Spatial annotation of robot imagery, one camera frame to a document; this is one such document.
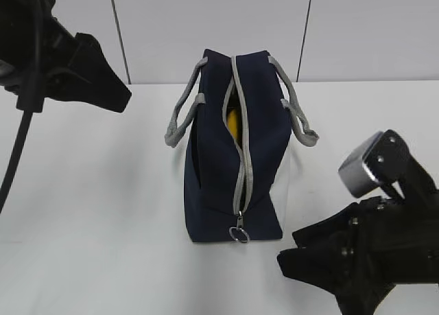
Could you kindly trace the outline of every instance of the white tabletop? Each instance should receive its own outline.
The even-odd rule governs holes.
[[[193,244],[185,229],[185,141],[165,145],[182,85],[132,86],[122,114],[47,100],[0,216],[0,314],[339,314],[327,292],[282,276],[291,232],[353,201],[337,175],[378,130],[395,129],[439,183],[439,82],[297,84],[321,139],[292,139],[285,236]],[[0,91],[0,174],[20,112]],[[436,285],[399,286],[377,315],[433,315]]]

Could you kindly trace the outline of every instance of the screw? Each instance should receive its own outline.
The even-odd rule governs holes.
[[[351,218],[351,220],[349,220],[349,224],[352,226],[357,226],[358,225],[358,218]]]

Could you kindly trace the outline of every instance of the zipper pull ring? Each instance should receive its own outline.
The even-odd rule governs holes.
[[[237,238],[235,235],[236,232],[240,232],[242,235],[244,235],[245,239],[240,240],[239,238]],[[233,226],[230,227],[228,229],[228,233],[236,242],[239,242],[242,244],[247,244],[250,241],[249,234],[244,230],[244,216],[242,214],[242,211],[239,211],[238,220],[236,222],[236,227],[233,227]]]

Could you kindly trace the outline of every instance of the zipper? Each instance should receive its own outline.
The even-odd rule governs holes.
[[[244,97],[244,90],[242,89],[241,80],[239,78],[238,67],[236,57],[232,57],[232,70],[233,79],[235,80],[235,86],[238,92],[239,104],[241,105],[241,121],[242,121],[242,160],[244,162],[244,179],[243,185],[246,188],[245,201],[242,209],[234,208],[235,215],[239,215],[239,211],[244,214],[247,211],[248,205],[250,204],[250,199],[253,193],[253,166],[252,159],[250,155],[250,136],[248,128],[248,115],[246,99]]]
[[[233,88],[236,86],[239,105],[241,108],[242,143],[241,146],[239,146],[237,140],[235,140],[235,138],[232,136],[233,142],[235,144],[235,148],[238,151],[240,165],[239,165],[239,173],[237,177],[235,192],[233,195],[233,214],[237,216],[237,224],[236,227],[230,227],[229,233],[230,236],[235,241],[241,243],[247,243],[250,241],[250,236],[244,230],[244,214],[248,209],[248,205],[250,204],[250,199],[252,196],[253,169],[252,169],[252,161],[250,157],[248,116],[247,116],[247,107],[244,97],[244,91],[242,89],[241,81],[239,79],[236,57],[232,57],[231,60],[232,60],[233,78],[230,81],[230,84],[228,85],[226,97],[224,98],[223,121],[227,128],[227,131],[232,136],[232,133],[230,132],[230,129],[227,124],[226,115],[227,115],[227,106],[230,101]],[[246,237],[246,240],[240,240],[236,238],[235,235],[233,234],[233,231],[240,231]]]

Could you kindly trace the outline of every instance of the black mechanical part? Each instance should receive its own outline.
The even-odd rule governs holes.
[[[334,294],[343,315],[373,315],[397,284],[439,283],[439,191],[397,133],[372,140],[360,157],[377,186],[397,182],[403,195],[352,203],[278,256],[286,277]]]
[[[0,0],[0,85],[19,96],[17,108],[39,113],[43,98],[86,102],[121,113],[131,92],[110,68],[99,42],[91,35],[70,35],[52,17],[55,0],[39,0],[43,25],[42,62],[37,84],[40,98],[24,97],[29,76],[35,77],[34,0]]]

